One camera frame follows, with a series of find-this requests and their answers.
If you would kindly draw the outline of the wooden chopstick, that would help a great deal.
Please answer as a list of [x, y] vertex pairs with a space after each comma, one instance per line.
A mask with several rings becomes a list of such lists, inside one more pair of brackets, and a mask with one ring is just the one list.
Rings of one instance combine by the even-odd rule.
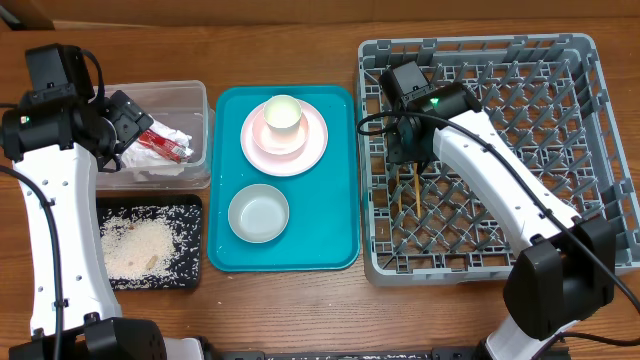
[[397, 205], [398, 205], [398, 212], [402, 212], [403, 211], [403, 207], [402, 207], [402, 183], [400, 180], [400, 168], [398, 169], [398, 171], [396, 172], [396, 189], [395, 191], [397, 192]]
[[413, 163], [413, 173], [414, 173], [414, 191], [415, 191], [415, 201], [416, 201], [416, 217], [418, 220], [422, 217], [422, 209], [421, 209], [421, 186], [420, 186], [420, 175], [418, 172], [418, 163]]

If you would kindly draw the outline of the grey bowl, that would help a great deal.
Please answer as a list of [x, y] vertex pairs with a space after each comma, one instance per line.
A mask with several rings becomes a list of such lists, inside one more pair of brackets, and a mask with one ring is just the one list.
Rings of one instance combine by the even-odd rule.
[[277, 238], [289, 222], [289, 203], [268, 184], [249, 185], [232, 198], [228, 222], [232, 232], [247, 243], [262, 244]]

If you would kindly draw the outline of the pale green cup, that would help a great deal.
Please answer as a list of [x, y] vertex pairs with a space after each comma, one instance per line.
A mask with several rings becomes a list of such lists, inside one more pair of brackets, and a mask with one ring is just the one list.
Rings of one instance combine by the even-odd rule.
[[271, 97], [264, 105], [263, 117], [276, 140], [292, 141], [298, 133], [303, 112], [299, 101], [289, 95]]

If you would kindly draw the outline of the teal plastic tray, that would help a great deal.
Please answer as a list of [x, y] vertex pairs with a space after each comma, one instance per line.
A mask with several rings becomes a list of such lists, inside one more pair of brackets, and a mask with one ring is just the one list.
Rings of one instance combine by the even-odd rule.
[[[309, 103], [325, 120], [328, 144], [308, 171], [292, 177], [256, 169], [241, 149], [241, 128], [250, 112], [274, 95]], [[226, 90], [216, 104], [207, 252], [226, 272], [334, 270], [350, 266], [360, 252], [354, 103], [336, 85], [254, 86]], [[289, 203], [283, 233], [263, 244], [235, 235], [228, 208], [243, 188], [268, 184]]]

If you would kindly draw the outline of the small pink saucer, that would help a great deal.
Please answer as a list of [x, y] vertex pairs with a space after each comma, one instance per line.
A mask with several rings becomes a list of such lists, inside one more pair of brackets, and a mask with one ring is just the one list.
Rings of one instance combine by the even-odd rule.
[[271, 155], [289, 155], [300, 150], [308, 139], [308, 121], [301, 117], [293, 132], [287, 134], [276, 132], [270, 127], [264, 111], [260, 110], [254, 116], [252, 138], [254, 143], [264, 152]]

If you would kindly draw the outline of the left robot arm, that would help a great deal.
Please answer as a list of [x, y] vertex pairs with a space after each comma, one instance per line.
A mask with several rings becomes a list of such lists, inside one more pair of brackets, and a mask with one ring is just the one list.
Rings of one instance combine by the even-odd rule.
[[34, 269], [31, 339], [12, 359], [165, 359], [151, 320], [123, 317], [99, 236], [96, 178], [152, 119], [116, 91], [104, 101], [65, 96], [6, 111], [1, 146], [19, 180]]

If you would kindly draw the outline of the grey dishwasher rack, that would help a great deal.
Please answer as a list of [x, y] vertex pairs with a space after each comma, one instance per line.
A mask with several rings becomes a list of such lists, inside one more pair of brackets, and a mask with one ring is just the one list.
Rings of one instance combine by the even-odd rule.
[[[416, 217], [410, 165], [387, 161], [379, 134], [389, 105], [378, 79], [415, 61], [435, 87], [465, 84], [518, 158], [581, 216], [616, 233], [616, 271], [639, 267], [639, 203], [594, 41], [584, 34], [378, 39], [358, 50], [357, 119], [364, 264], [376, 286], [502, 280], [515, 257], [469, 186], [434, 161], [420, 174]], [[402, 207], [398, 212], [396, 172]]]

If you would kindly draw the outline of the clear plastic bin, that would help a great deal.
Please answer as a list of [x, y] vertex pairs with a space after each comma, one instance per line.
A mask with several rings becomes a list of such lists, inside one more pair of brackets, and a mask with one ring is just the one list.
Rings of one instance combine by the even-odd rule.
[[153, 120], [192, 137], [194, 151], [178, 175], [152, 175], [142, 168], [123, 167], [116, 173], [99, 173], [97, 188], [115, 190], [196, 190], [211, 182], [214, 111], [204, 84], [197, 80], [108, 85], [106, 94], [126, 93]]

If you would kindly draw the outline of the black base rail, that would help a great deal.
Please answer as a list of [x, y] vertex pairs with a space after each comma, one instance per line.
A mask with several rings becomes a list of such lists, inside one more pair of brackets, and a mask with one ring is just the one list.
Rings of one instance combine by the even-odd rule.
[[218, 360], [479, 360], [490, 359], [476, 347], [438, 347], [421, 351], [298, 352], [227, 351], [212, 356]]

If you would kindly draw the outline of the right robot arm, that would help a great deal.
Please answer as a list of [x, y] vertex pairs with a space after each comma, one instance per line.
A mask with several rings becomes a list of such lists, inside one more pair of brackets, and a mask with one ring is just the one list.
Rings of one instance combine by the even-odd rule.
[[516, 256], [508, 316], [483, 343], [492, 359], [536, 359], [614, 295], [615, 234], [553, 195], [497, 135], [463, 84], [386, 84], [391, 132], [412, 158], [454, 170], [498, 222]]

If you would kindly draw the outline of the large pink plate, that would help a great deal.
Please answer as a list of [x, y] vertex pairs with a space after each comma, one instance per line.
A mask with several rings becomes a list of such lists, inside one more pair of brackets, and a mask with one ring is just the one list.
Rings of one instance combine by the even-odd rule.
[[259, 132], [267, 135], [270, 130], [264, 122], [265, 103], [258, 105], [247, 116], [241, 130], [241, 147], [247, 160], [259, 171], [277, 177], [289, 177], [310, 170], [323, 157], [328, 145], [327, 124], [312, 105], [300, 100], [306, 119], [300, 125], [305, 132], [305, 142], [288, 154], [271, 154], [256, 139]]

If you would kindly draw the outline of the red ketchup packet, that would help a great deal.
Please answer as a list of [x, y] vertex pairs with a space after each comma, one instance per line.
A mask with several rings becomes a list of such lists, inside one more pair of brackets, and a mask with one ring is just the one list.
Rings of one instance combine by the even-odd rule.
[[176, 163], [182, 163], [189, 158], [186, 148], [179, 143], [164, 138], [152, 130], [140, 135], [137, 141], [145, 148], [151, 149], [161, 157]]

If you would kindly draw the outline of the white napkin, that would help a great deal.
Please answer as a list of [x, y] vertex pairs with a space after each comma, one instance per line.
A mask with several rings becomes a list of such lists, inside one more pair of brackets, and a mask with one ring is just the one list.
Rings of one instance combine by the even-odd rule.
[[174, 176], [184, 171], [184, 164], [188, 162], [194, 151], [189, 147], [192, 137], [184, 132], [170, 128], [155, 120], [148, 130], [161, 135], [164, 138], [173, 140], [186, 148], [189, 158], [176, 163], [164, 159], [151, 149], [145, 148], [137, 140], [124, 152], [121, 160], [126, 168], [142, 168], [152, 175]]

